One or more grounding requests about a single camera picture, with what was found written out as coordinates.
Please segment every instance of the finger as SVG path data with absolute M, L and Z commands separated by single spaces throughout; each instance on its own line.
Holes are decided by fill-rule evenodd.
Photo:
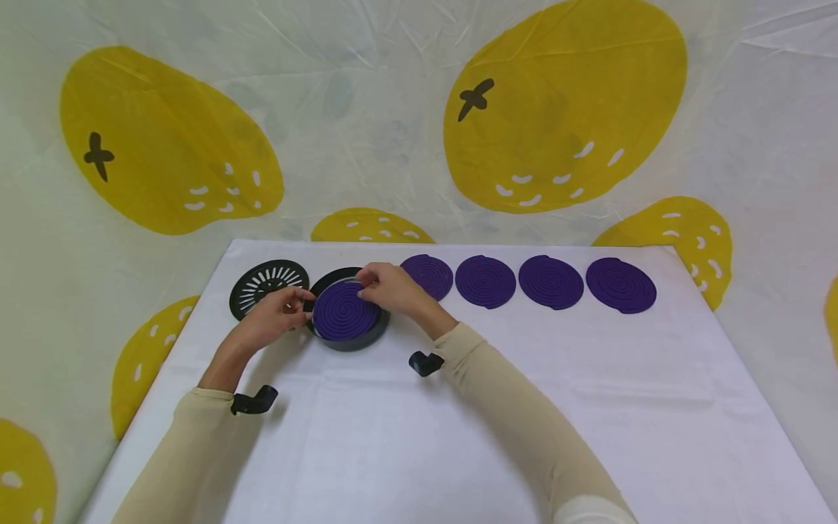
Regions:
M 285 315 L 284 320 L 287 322 L 288 330 L 290 331 L 292 328 L 298 328 L 303 326 L 311 320 L 312 314 L 311 313 L 304 313 L 303 311 L 299 313 L 291 313 Z
M 278 289 L 277 291 L 270 292 L 267 296 L 271 297 L 271 301 L 278 309 L 284 309 L 285 306 L 291 304 L 293 300 L 299 300 L 301 298 L 314 300 L 316 298 L 312 292 L 296 286 L 288 286 L 287 288 Z
M 378 296 L 378 294 L 378 283 L 372 283 L 358 292 L 358 298 L 366 300 L 367 302 L 375 302 L 375 298 Z
M 291 286 L 291 287 L 288 287 L 286 289 L 291 289 L 292 290 L 292 295 L 291 296 L 293 298 L 297 298 L 297 299 L 301 299 L 301 300 L 314 300 L 314 299 L 317 298 L 316 296 L 314 296 L 314 293 L 308 291 L 307 289 L 298 288 L 297 286 Z
M 355 279 L 359 280 L 361 285 L 366 288 L 376 280 L 380 280 L 381 271 L 389 265 L 386 262 L 370 262 L 358 271 Z

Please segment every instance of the wrist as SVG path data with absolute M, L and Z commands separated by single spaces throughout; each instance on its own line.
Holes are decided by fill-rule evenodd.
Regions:
M 436 300 L 432 300 L 417 309 L 411 318 L 419 324 L 419 327 L 427 333 L 431 340 L 438 339 L 459 324 Z
M 198 387 L 228 393 L 235 393 L 239 380 L 245 372 L 254 352 L 243 349 L 231 350 L 222 344 L 215 352 L 204 375 L 198 382 Z

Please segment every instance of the spiral coil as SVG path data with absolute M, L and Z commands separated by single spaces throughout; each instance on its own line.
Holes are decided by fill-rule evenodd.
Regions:
M 515 273 L 500 260 L 483 255 L 464 260 L 454 282 L 463 298 L 486 309 L 499 308 L 515 294 Z
M 454 284 L 451 268 L 442 260 L 429 255 L 410 257 L 401 263 L 401 267 L 437 301 L 445 298 Z
M 652 307 L 658 290 L 639 268 L 619 258 L 600 258 L 588 267 L 585 281 L 593 296 L 623 314 Z
M 378 322 L 381 309 L 358 298 L 357 282 L 337 282 L 326 288 L 314 302 L 313 322 L 326 340 L 353 340 L 370 331 Z
M 567 309 L 579 302 L 585 291 L 582 275 L 573 266 L 538 255 L 518 270 L 518 283 L 533 302 L 551 309 Z

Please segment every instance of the long sleeve shirt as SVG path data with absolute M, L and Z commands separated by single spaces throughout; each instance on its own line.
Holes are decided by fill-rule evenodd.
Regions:
M 459 324 L 434 341 L 441 372 L 543 491 L 554 524 L 636 524 L 608 472 L 559 409 L 483 337 Z M 233 396 L 195 388 L 116 512 L 113 524 L 189 522 L 235 431 Z

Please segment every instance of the lemon pattern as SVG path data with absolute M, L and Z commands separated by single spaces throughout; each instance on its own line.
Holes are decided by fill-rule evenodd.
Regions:
M 724 217 L 688 196 L 663 199 L 617 223 L 594 246 L 672 245 L 711 309 L 731 281 L 733 241 Z
M 0 515 L 3 522 L 50 524 L 58 488 L 35 435 L 0 418 Z
M 111 423 L 117 439 L 125 435 L 198 298 L 184 298 L 160 310 L 122 349 L 111 384 Z
M 838 363 L 838 278 L 832 281 L 830 291 L 826 294 L 824 304 L 824 320 L 826 330 L 832 340 L 832 352 L 835 353 L 835 362 Z
M 370 207 L 350 207 L 327 216 L 314 227 L 312 241 L 434 243 L 409 220 Z
M 128 47 L 95 49 L 72 65 L 60 118 L 87 181 L 151 231 L 183 235 L 264 215 L 282 200 L 277 158 L 244 111 Z
M 454 183 L 484 208 L 526 214 L 591 200 L 652 153 L 680 103 L 678 26 L 642 0 L 574 0 L 486 44 L 448 98 Z

